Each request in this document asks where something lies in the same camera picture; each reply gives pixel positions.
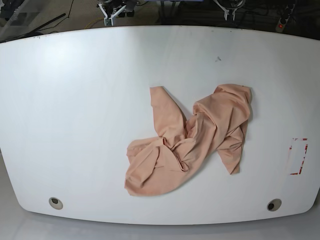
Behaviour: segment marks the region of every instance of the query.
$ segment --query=table surface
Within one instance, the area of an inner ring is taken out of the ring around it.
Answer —
[[[27,211],[194,225],[299,214],[314,203],[320,186],[318,41],[216,27],[113,27],[2,43],[0,52],[6,56],[0,59],[0,147]],[[188,118],[195,101],[227,83],[252,88],[240,173],[230,176],[214,153],[177,190],[130,196],[126,148],[156,136],[149,87],[164,86]],[[291,175],[303,157],[301,174]],[[51,197],[63,209],[53,209]],[[273,199],[282,205],[271,212]]]

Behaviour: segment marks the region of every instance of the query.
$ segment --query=peach cloth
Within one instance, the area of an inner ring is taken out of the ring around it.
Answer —
[[[134,140],[127,148],[130,166],[124,186],[130,195],[155,196],[178,188],[215,150],[230,174],[239,172],[250,116],[249,87],[219,85],[195,102],[188,121],[163,87],[150,88],[150,94],[158,136]]]

